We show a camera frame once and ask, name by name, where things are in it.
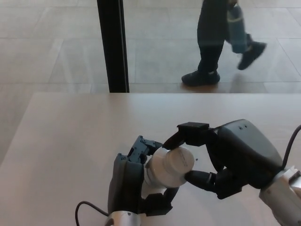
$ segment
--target tiled floor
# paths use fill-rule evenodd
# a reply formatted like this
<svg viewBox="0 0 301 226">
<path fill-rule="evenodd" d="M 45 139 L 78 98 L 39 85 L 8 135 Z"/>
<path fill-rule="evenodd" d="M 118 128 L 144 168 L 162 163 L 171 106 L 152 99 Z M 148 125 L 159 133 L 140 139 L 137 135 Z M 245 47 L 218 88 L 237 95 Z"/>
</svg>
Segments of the tiled floor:
<svg viewBox="0 0 301 226">
<path fill-rule="evenodd" d="M 266 52 L 239 72 L 225 44 L 221 83 L 184 87 L 201 1 L 124 0 L 132 92 L 301 93 L 301 0 L 240 0 Z M 96 0 L 0 0 L 0 162 L 36 91 L 108 92 Z"/>
</svg>

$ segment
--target black sneaker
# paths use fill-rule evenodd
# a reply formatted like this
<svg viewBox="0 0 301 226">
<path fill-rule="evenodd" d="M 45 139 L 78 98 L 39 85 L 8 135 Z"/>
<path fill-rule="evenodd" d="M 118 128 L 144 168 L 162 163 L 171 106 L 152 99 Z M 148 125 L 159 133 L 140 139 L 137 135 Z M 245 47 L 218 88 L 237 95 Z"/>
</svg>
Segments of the black sneaker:
<svg viewBox="0 0 301 226">
<path fill-rule="evenodd" d="M 237 68 L 241 71 L 247 69 L 258 57 L 260 57 L 266 46 L 266 43 L 254 41 L 251 44 L 251 49 L 243 54 Z"/>
<path fill-rule="evenodd" d="M 217 71 L 214 71 L 212 74 L 206 73 L 203 74 L 200 71 L 195 71 L 193 73 L 189 73 L 182 77 L 182 82 L 186 86 L 205 86 L 205 85 L 215 85 L 220 81 L 220 75 Z"/>
</svg>

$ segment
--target black cable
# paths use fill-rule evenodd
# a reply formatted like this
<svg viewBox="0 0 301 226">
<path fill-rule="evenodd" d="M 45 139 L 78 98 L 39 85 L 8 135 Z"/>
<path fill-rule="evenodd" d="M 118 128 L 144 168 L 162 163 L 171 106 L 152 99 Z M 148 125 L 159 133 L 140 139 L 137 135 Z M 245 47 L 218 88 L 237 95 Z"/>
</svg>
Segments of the black cable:
<svg viewBox="0 0 301 226">
<path fill-rule="evenodd" d="M 291 148 L 293 146 L 293 142 L 294 142 L 297 134 L 300 132 L 300 130 L 301 130 L 301 125 L 297 127 L 297 129 L 292 134 L 290 141 L 288 142 L 288 145 L 287 145 L 287 148 L 286 148 L 286 152 L 285 152 L 285 155 L 284 155 L 284 158 L 283 158 L 282 170 L 284 170 L 285 167 L 286 167 L 288 156 L 290 155 Z"/>
<path fill-rule="evenodd" d="M 92 207 L 93 209 L 95 209 L 96 211 L 100 212 L 101 214 L 105 215 L 105 216 L 109 216 L 109 214 L 105 211 L 103 211 L 102 209 L 98 208 L 97 206 L 93 205 L 92 203 L 90 202 L 87 202 L 87 201 L 81 201 L 76 209 L 75 209 L 75 222 L 76 222 L 76 226 L 79 226 L 79 217 L 78 217 L 78 212 L 79 212 L 79 207 L 82 205 L 82 204 L 86 204 L 90 207 Z"/>
</svg>

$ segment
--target white table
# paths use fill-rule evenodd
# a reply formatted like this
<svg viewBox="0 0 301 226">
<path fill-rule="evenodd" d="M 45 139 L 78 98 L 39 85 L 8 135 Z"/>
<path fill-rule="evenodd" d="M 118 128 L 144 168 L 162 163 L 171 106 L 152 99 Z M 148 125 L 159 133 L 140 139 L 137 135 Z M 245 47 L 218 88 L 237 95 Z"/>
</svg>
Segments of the white table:
<svg viewBox="0 0 301 226">
<path fill-rule="evenodd" d="M 0 226 L 74 226 L 81 200 L 107 210 L 116 154 L 128 153 L 138 135 L 164 142 L 188 121 L 212 127 L 246 118 L 284 154 L 301 123 L 300 95 L 35 94 L 0 167 Z M 289 159 L 301 169 L 300 139 Z M 195 169 L 213 170 L 206 149 L 190 148 Z M 143 226 L 277 225 L 259 191 L 220 201 L 182 186 L 166 216 L 143 217 Z M 81 226 L 105 217 L 83 206 Z"/>
</svg>

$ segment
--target water bottle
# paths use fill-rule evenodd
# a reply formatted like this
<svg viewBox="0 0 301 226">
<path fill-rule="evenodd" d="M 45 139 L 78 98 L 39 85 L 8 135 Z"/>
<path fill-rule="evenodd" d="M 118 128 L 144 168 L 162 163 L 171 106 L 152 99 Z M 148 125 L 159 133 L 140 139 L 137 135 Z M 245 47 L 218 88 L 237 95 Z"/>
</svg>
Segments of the water bottle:
<svg viewBox="0 0 301 226">
<path fill-rule="evenodd" d="M 234 53 L 242 54 L 248 49 L 245 22 L 241 7 L 236 4 L 227 13 L 230 44 Z"/>
</svg>

